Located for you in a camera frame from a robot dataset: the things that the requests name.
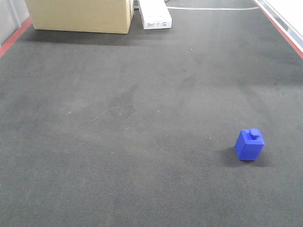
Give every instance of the cable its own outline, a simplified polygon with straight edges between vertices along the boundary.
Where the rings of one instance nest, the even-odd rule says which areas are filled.
[[[226,10],[226,11],[243,11],[243,10],[254,10],[259,9],[259,7],[250,7],[250,8],[192,8],[192,7],[173,7],[168,6],[168,9],[186,9],[186,10]]]

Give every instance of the wall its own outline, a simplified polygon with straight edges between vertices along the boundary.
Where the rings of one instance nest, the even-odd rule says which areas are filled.
[[[24,0],[0,0],[0,46],[28,17]]]
[[[257,0],[278,20],[289,35],[303,48],[303,1]]]

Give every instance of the red stripe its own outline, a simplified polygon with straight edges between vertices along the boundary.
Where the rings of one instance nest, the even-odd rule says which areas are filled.
[[[0,58],[9,50],[14,42],[28,29],[32,24],[32,19],[29,18],[12,36],[0,47]]]
[[[281,33],[281,35],[288,41],[288,43],[291,45],[291,47],[298,53],[298,55],[303,59],[303,52],[294,44],[294,42],[288,37],[288,35],[278,26],[278,24],[270,18],[268,13],[264,11],[261,7],[260,9],[264,12],[264,14],[267,16],[267,18],[270,20],[270,22],[276,27],[276,29]]]

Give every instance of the gray carpet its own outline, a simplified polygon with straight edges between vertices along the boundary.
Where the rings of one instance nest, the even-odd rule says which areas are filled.
[[[302,59],[259,9],[170,13],[128,35],[30,27],[0,59],[1,227],[303,226]],[[247,163],[249,128],[267,144]]]

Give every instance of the blue block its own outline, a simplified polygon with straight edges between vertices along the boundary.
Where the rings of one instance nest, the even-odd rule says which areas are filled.
[[[258,159],[265,142],[259,129],[241,130],[235,148],[239,160]]]

